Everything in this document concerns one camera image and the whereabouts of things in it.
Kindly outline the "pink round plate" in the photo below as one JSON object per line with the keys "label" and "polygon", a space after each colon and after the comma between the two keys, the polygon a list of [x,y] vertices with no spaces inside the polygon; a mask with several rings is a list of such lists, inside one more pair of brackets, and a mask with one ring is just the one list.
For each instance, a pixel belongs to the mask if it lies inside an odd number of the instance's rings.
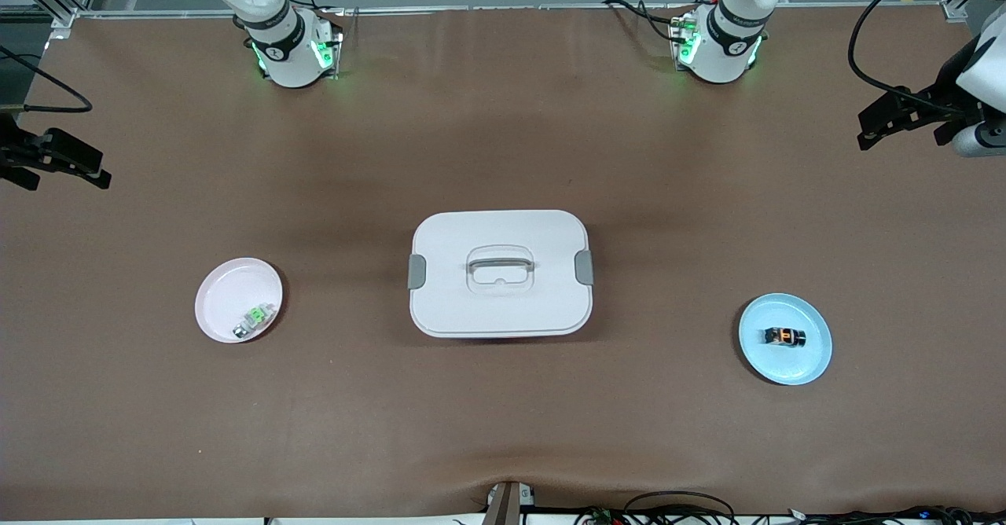
{"label": "pink round plate", "polygon": [[[231,259],[217,266],[201,282],[194,302],[196,323],[204,335],[216,342],[252,342],[265,335],[279,318],[284,297],[283,281],[272,264],[252,257]],[[231,329],[252,307],[261,303],[272,303],[276,307],[276,314],[265,331],[252,339],[233,338]]]}

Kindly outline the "light blue round plate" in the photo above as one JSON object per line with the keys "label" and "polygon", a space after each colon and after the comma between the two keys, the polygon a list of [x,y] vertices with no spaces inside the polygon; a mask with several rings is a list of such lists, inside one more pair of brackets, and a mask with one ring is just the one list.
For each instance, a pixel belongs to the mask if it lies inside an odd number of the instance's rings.
{"label": "light blue round plate", "polygon": [[[769,327],[802,329],[807,345],[787,348],[764,343],[762,331]],[[737,335],[750,367],[776,384],[808,384],[821,377],[832,360],[833,339],[823,314],[802,297],[787,293],[754,297],[741,313]]]}

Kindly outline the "white lidded storage box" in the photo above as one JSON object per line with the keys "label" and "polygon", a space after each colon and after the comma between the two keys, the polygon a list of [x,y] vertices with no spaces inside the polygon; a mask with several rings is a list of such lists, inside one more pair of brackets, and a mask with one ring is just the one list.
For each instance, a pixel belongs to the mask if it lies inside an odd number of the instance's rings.
{"label": "white lidded storage box", "polygon": [[435,338],[572,334],[593,286],[585,224],[564,210],[438,213],[413,233],[409,312]]}

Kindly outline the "brown table mat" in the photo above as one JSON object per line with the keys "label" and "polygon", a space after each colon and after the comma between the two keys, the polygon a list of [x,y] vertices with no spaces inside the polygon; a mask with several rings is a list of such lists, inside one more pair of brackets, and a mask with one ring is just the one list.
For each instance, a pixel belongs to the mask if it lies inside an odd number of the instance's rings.
{"label": "brown table mat", "polygon": [[[79,21],[42,66],[94,110],[21,124],[112,184],[0,185],[0,519],[467,513],[507,479],[550,505],[1005,509],[1006,157],[928,130],[862,152],[858,14],[777,10],[728,86],[611,9],[357,17],[303,90],[229,20]],[[423,334],[420,222],[511,207],[585,223],[586,324]],[[241,257],[284,306],[216,342],[196,292]],[[740,349],[777,292],[832,334],[804,385]]]}

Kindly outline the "green push button switch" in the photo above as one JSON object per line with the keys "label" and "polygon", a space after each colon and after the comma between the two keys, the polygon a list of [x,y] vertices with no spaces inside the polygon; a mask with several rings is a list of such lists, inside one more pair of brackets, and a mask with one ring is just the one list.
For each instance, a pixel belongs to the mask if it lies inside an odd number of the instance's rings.
{"label": "green push button switch", "polygon": [[276,307],[272,303],[261,303],[256,307],[252,307],[236,327],[231,329],[231,335],[240,341],[252,339],[259,332],[265,331],[265,328],[273,320],[275,314]]}

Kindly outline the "aluminium table edge rail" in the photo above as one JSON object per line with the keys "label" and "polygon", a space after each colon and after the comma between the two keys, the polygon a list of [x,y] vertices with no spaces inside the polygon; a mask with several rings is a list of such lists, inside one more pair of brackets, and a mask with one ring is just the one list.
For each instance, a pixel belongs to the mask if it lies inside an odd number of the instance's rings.
{"label": "aluminium table edge rail", "polygon": [[[782,2],[784,7],[866,7],[866,2]],[[608,6],[604,3],[542,3],[538,6],[412,6],[412,7],[328,7],[323,13],[335,17],[358,16],[412,16],[441,12],[509,12],[509,10],[600,10]],[[79,10],[73,20],[200,20],[230,19],[230,9],[184,9],[184,10]]]}

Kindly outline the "metal table edge bracket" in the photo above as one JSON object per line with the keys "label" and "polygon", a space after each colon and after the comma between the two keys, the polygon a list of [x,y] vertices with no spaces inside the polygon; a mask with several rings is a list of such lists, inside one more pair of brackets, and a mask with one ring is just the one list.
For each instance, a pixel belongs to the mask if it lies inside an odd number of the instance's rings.
{"label": "metal table edge bracket", "polygon": [[529,511],[536,507],[528,483],[502,482],[492,486],[481,525],[530,525]]}

